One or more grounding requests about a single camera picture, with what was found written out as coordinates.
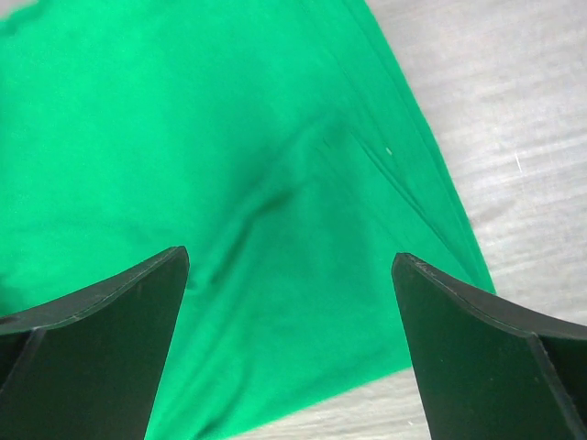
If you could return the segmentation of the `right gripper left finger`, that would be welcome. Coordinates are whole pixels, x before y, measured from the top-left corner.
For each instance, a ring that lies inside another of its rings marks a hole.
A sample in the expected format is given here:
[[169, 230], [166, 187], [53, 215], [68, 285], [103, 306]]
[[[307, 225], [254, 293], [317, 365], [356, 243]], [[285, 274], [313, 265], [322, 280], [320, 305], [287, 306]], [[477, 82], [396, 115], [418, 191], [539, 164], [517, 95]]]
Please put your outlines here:
[[4, 439], [141, 439], [189, 271], [184, 247], [1, 320]]

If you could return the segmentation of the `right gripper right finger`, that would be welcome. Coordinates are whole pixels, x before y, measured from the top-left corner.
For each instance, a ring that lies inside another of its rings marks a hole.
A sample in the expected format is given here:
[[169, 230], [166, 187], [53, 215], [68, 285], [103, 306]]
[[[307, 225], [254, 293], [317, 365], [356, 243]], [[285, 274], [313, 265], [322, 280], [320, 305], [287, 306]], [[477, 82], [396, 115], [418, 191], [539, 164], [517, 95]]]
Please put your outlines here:
[[395, 256], [392, 278], [432, 438], [585, 438], [585, 326], [407, 253]]

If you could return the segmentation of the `green t shirt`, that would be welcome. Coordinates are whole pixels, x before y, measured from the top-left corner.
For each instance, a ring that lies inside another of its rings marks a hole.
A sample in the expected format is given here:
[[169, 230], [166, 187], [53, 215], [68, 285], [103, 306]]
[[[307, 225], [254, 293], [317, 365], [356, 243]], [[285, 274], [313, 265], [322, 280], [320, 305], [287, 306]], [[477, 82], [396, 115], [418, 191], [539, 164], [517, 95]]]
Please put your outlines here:
[[225, 439], [406, 369], [399, 252], [493, 288], [364, 2], [4, 17], [2, 311], [171, 246], [190, 275], [150, 439]]

